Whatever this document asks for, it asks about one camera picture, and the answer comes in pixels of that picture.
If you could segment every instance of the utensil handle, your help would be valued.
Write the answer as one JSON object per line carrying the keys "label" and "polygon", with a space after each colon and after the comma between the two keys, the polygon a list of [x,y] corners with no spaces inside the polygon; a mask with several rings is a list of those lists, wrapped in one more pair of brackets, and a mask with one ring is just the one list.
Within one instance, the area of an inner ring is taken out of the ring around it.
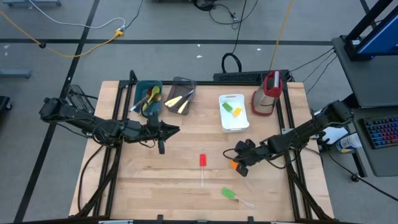
{"label": "utensil handle", "polygon": [[178,113],[182,113],[184,111],[184,108],[187,106],[188,104],[188,100],[180,107],[180,109],[178,109]]}
{"label": "utensil handle", "polygon": [[170,108],[170,107],[173,107],[175,104],[177,104],[181,99],[182,99],[182,96],[178,96],[178,97],[172,98],[171,100],[168,100],[164,104]]}
{"label": "utensil handle", "polygon": [[235,199],[238,199],[240,202],[242,202],[243,204],[245,204],[247,207],[249,208],[256,208],[256,206],[254,206],[252,203],[245,201],[241,198],[239,198],[238,196],[235,195]]}
{"label": "utensil handle", "polygon": [[131,109],[130,111],[133,111],[134,109],[137,108],[137,106],[141,105],[144,101],[146,101],[149,98],[149,96],[145,96],[142,100],[138,101]]}
{"label": "utensil handle", "polygon": [[204,189],[205,188],[205,180],[204,180],[204,170],[203,166],[200,167],[200,188]]}

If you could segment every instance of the keyboard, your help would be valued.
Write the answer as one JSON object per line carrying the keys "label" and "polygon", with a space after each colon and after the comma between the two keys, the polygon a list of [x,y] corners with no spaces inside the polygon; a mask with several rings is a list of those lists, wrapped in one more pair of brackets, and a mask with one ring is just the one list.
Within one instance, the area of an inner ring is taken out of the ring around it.
{"label": "keyboard", "polygon": [[398,116],[364,118],[363,124],[373,149],[398,145]]}

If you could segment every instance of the wooden tabletop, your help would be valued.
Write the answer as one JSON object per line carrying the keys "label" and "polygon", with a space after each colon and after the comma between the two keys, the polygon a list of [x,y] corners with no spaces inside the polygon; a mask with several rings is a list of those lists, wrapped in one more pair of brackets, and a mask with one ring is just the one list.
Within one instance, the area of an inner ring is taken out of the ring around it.
{"label": "wooden tabletop", "polygon": [[[303,83],[288,83],[288,86],[294,121],[298,126],[311,118],[307,98]],[[164,155],[158,153],[157,146],[148,149],[140,144],[123,144],[111,218],[153,220],[158,214],[163,214],[166,220],[245,221],[248,216],[253,216],[255,221],[293,221],[286,170],[276,169],[262,161],[249,167],[247,177],[241,177],[222,155],[225,149],[233,148],[240,140],[250,138],[258,144],[280,133],[276,111],[269,117],[256,116],[251,112],[250,99],[257,88],[197,86],[189,115],[170,113],[163,107],[160,119],[167,124],[180,126],[181,131],[165,143]],[[117,90],[118,82],[103,82],[96,116],[111,119]],[[166,99],[169,90],[170,86],[164,86],[163,99]],[[218,96],[233,93],[244,95],[250,127],[243,133],[226,134],[221,130]],[[288,127],[283,96],[281,102],[285,125]],[[129,118],[142,124],[146,122],[135,113],[129,113]],[[82,167],[98,147],[97,143],[88,140]],[[310,141],[308,147],[317,150],[315,141]],[[202,153],[207,156],[205,189],[200,188],[199,155]],[[325,213],[333,217],[319,156],[308,151],[302,151],[301,155],[308,191]],[[88,165],[83,178],[82,205],[98,186],[103,156],[104,150]],[[274,162],[278,166],[284,165],[283,158]],[[237,196],[251,202],[256,208],[251,209],[243,203],[224,198],[221,194],[223,187],[232,189]],[[77,189],[78,186],[70,209],[71,215],[78,212]],[[299,202],[302,202],[298,189],[297,193]],[[105,190],[102,214],[107,196],[108,191]],[[300,215],[304,217],[301,203],[299,207]]]}

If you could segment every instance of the black desk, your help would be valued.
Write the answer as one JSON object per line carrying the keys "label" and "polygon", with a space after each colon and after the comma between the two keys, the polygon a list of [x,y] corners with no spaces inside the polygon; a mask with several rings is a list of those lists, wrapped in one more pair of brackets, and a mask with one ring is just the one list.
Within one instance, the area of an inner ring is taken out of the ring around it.
{"label": "black desk", "polygon": [[351,62],[341,38],[332,40],[359,106],[353,109],[354,126],[375,176],[398,175],[398,146],[372,149],[360,120],[398,114],[398,56],[375,57],[370,62]]}
{"label": "black desk", "polygon": [[378,56],[368,62],[352,62],[341,38],[332,40],[353,93],[363,108],[398,105],[398,56]]}

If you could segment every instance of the clear plastic container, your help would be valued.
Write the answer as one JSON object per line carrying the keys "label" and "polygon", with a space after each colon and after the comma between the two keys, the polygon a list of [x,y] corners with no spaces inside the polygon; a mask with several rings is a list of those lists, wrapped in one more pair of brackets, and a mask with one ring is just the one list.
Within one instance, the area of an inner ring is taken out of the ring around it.
{"label": "clear plastic container", "polygon": [[[174,99],[178,96],[185,96],[183,97],[177,104],[175,104],[174,106],[172,106],[171,108],[169,108],[168,106],[166,106],[166,108],[173,113],[178,113],[178,109],[186,102],[186,100],[190,97],[190,96],[186,96],[189,92],[191,92],[192,90],[195,90],[197,87],[197,83],[195,80],[190,80],[187,78],[182,78],[182,77],[174,77],[173,78],[173,86],[170,90],[169,95],[167,96],[167,99],[165,100],[165,102]],[[189,109],[191,108],[192,105],[192,100],[195,97],[195,91],[192,93],[193,96],[191,97],[190,101],[188,102],[188,104],[186,105],[186,107],[184,108],[184,110],[180,113],[181,115],[187,115],[189,114]]]}

